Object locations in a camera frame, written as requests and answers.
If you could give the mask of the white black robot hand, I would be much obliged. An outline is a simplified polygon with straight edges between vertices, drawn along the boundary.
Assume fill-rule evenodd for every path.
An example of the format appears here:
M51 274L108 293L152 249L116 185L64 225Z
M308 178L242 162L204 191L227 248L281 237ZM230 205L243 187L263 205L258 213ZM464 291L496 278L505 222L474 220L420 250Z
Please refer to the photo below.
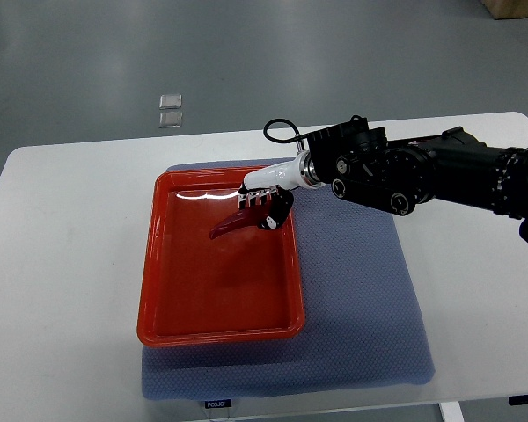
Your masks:
M289 216L294 203L294 196L290 190L311 187L311 182L304 173L309 157L308 153L299 153L291 161L272 164L244 176L238 189L238 208L269 205L269 210L257 223L259 229L280 228Z

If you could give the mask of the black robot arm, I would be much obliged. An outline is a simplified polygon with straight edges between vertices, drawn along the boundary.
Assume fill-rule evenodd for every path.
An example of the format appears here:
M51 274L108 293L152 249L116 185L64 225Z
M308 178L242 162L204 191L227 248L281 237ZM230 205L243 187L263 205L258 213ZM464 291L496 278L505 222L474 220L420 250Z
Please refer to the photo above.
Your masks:
M489 147L462 127L390 141L358 115L291 140L293 160L247 173L238 189L240 209L270 206L261 229L283 225L293 190L330 186L338 199L399 216L433 199L486 209L519 220L528 243L528 148Z

